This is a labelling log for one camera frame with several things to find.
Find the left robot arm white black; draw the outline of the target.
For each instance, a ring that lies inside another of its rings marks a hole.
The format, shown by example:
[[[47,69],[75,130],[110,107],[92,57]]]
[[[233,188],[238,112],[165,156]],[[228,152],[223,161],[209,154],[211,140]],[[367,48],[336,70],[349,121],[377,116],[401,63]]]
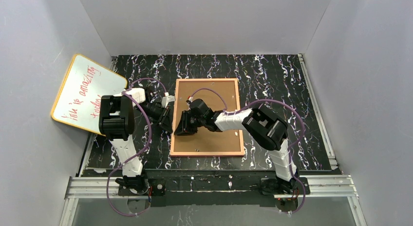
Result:
[[[142,109],[142,115],[152,119],[155,125],[172,133],[170,103],[175,96],[164,93],[160,102],[151,102],[151,94],[143,88],[131,88],[116,95],[101,98],[99,131],[110,141],[122,163],[124,177],[137,177],[143,173],[143,164],[133,143],[134,110]]]

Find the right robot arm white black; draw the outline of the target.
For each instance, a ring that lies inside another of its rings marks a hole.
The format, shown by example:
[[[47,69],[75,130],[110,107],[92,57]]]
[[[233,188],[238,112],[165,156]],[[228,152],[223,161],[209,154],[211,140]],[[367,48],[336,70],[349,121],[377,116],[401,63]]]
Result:
[[[288,140],[288,125],[273,110],[256,100],[239,111],[214,111],[201,100],[188,101],[189,109],[181,114],[174,135],[196,134],[204,127],[211,132],[246,131],[272,156],[276,176],[287,182],[298,179]]]

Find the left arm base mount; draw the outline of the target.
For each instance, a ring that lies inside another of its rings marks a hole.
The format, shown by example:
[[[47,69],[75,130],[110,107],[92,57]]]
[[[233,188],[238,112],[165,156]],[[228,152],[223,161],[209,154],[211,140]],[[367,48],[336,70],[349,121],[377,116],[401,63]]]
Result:
[[[164,179],[149,179],[138,176],[116,178],[115,182],[119,184],[119,196],[164,196],[166,193]]]

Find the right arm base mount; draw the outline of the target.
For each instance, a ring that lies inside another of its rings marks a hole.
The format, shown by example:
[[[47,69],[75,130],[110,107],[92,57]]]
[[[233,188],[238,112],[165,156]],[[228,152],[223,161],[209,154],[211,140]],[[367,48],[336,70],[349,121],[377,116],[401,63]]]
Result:
[[[304,194],[310,194],[311,190],[306,178],[299,178],[302,185],[294,178],[285,181],[281,178],[262,178],[259,182],[259,191],[263,195],[280,195],[276,197],[276,203],[280,207],[297,208],[298,198]]]

